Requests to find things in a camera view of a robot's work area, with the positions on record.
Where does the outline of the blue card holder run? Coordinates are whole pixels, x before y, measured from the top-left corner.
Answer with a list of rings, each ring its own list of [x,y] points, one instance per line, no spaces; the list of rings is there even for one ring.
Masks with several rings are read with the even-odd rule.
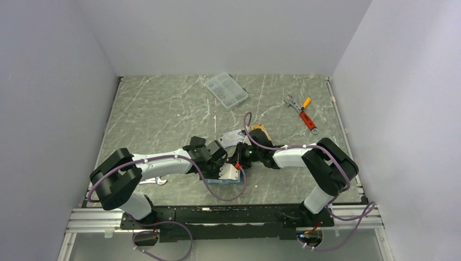
[[[243,184],[244,183],[244,175],[241,171],[239,171],[239,178],[237,180],[232,179],[206,179],[209,185],[224,185],[224,184]]]

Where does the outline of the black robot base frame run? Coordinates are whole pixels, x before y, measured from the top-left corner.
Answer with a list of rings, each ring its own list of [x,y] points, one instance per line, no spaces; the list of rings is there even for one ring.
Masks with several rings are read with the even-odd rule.
[[[157,206],[161,243],[179,240],[278,238],[293,240],[296,233],[334,226],[325,211],[308,214],[299,203],[230,206]]]

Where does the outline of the orange credit card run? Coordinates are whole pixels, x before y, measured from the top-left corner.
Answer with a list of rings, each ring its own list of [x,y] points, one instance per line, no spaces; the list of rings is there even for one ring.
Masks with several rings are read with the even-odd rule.
[[[266,138],[267,138],[268,140],[272,141],[272,138],[270,137],[270,135],[269,135],[267,129],[264,127],[263,124],[259,123],[259,124],[256,124],[256,125],[252,125],[252,126],[251,126],[251,130],[252,130],[252,131],[253,131],[253,130],[260,130],[261,132],[264,133],[264,135],[266,136]]]

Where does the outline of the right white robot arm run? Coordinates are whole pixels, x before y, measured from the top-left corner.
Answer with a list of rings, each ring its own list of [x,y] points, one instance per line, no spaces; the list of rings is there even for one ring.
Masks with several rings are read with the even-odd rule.
[[[358,165],[330,138],[322,138],[310,145],[274,145],[261,129],[248,133],[227,163],[249,169],[260,162],[269,169],[305,167],[316,186],[301,204],[300,220],[314,225],[321,211],[343,191],[349,189],[351,180],[359,172]]]

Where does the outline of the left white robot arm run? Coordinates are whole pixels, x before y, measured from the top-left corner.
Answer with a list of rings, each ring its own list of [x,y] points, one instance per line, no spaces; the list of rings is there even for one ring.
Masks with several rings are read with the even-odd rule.
[[[134,154],[127,148],[113,152],[90,174],[92,188],[87,201],[100,203],[104,210],[120,209],[142,228],[152,227],[158,212],[148,196],[135,191],[140,182],[166,175],[198,173],[218,177],[227,157],[214,140],[193,136],[180,149],[158,154]]]

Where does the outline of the silver credit card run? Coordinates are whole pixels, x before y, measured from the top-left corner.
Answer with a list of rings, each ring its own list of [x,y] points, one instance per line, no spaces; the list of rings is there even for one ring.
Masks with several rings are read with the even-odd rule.
[[[218,139],[218,142],[223,148],[229,148],[236,146],[239,142],[243,142],[246,134],[243,130],[237,129],[227,133],[224,133],[222,137]]]

